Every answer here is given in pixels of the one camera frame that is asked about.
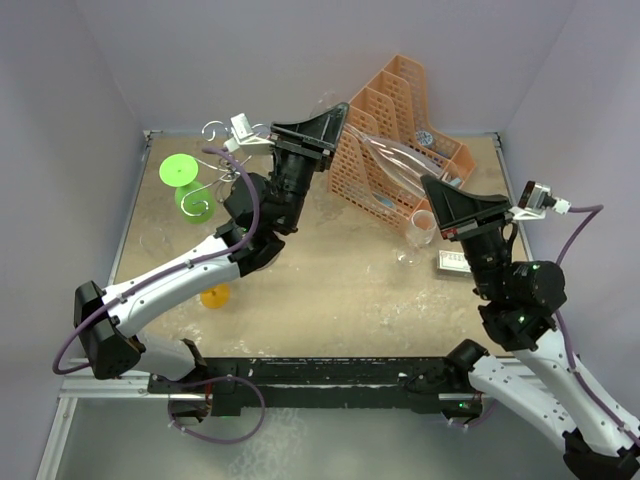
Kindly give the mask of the clear wine glass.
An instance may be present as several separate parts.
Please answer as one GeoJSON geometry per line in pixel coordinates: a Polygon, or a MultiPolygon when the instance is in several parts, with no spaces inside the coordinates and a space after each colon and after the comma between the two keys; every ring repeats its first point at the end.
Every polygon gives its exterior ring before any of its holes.
{"type": "Polygon", "coordinates": [[[161,227],[144,230],[139,237],[139,245],[154,260],[165,260],[173,254],[170,239],[161,227]]]}
{"type": "Polygon", "coordinates": [[[337,189],[350,195],[397,189],[423,196],[424,179],[446,181],[450,177],[448,166],[350,122],[343,127],[331,171],[337,189]]]}

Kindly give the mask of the green plastic goblet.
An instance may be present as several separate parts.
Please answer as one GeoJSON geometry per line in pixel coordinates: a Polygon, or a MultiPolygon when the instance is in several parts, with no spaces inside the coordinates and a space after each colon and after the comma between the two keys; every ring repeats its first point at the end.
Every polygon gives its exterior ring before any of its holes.
{"type": "Polygon", "coordinates": [[[215,213],[215,200],[208,187],[198,181],[199,163],[191,155],[178,153],[166,157],[159,167],[160,180],[175,189],[174,202],[190,224],[207,222],[215,213]]]}

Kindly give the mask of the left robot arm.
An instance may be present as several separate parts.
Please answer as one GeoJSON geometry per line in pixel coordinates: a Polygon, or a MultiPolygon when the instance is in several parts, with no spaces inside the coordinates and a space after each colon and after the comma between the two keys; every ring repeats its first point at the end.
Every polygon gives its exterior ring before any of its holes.
{"type": "Polygon", "coordinates": [[[188,340],[166,341],[145,327],[186,300],[271,264],[298,230],[315,173],[329,169],[349,106],[345,102],[298,123],[274,122],[265,137],[245,115],[231,121],[223,147],[204,151],[237,172],[223,206],[229,220],[201,243],[167,263],[120,284],[89,281],[75,292],[74,335],[95,378],[130,370],[158,374],[184,392],[202,387],[206,363],[188,340]]]}

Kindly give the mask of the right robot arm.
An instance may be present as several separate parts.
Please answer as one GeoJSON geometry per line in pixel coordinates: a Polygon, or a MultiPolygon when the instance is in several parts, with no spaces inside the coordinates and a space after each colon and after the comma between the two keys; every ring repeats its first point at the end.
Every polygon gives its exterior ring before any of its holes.
{"type": "Polygon", "coordinates": [[[547,211],[574,212],[550,187],[530,181],[518,204],[504,195],[475,195],[430,175],[421,178],[442,237],[462,246],[483,301],[478,311],[489,338],[541,382],[509,373],[477,343],[449,355],[446,383],[489,395],[542,433],[579,479],[631,479],[639,471],[639,420],[581,363],[559,313],[565,276],[553,261],[515,261],[519,222],[547,211]]]}

